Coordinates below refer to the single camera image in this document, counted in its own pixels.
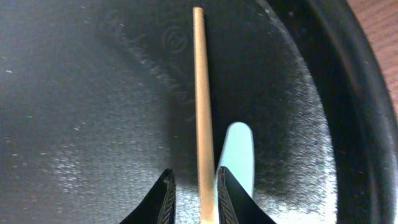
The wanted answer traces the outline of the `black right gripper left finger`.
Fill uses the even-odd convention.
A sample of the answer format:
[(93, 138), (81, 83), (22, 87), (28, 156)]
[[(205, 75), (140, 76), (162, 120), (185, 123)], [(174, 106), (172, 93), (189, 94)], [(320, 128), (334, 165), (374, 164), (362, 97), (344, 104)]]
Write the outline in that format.
[(165, 169), (141, 203), (120, 224), (174, 224), (176, 182), (172, 169)]

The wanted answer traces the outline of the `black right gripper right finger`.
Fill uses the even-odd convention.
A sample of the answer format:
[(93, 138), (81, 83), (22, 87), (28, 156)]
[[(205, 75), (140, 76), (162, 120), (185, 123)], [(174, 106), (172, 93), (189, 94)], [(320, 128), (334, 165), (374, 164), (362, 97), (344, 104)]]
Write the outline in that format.
[(257, 206), (227, 167), (219, 168), (217, 178), (220, 224), (276, 224)]

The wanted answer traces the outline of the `wooden chopstick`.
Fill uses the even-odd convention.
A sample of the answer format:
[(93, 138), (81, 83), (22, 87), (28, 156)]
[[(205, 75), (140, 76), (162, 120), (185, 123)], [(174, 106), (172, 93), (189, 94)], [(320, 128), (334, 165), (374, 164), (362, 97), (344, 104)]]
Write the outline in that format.
[(217, 222), (215, 160), (208, 79), (208, 57), (206, 52), (205, 14), (204, 10), (200, 7), (193, 8), (193, 43), (200, 222), (210, 224)]

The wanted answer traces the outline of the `light blue plastic knife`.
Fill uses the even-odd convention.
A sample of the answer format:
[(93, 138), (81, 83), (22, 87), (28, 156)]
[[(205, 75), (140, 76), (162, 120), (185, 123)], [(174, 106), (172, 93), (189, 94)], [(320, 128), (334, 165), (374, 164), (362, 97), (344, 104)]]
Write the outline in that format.
[(243, 122), (234, 122), (226, 130), (217, 170), (227, 167), (252, 198), (254, 192), (254, 140), (251, 128)]

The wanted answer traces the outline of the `round black tray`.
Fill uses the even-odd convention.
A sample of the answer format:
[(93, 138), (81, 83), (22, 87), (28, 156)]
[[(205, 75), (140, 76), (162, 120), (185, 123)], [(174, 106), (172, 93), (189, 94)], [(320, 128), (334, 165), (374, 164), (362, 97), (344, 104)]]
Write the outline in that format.
[(254, 138), (277, 223), (396, 223), (397, 121), (346, 1), (2, 1), (1, 222), (119, 223), (171, 168), (200, 221), (193, 8), (215, 157)]

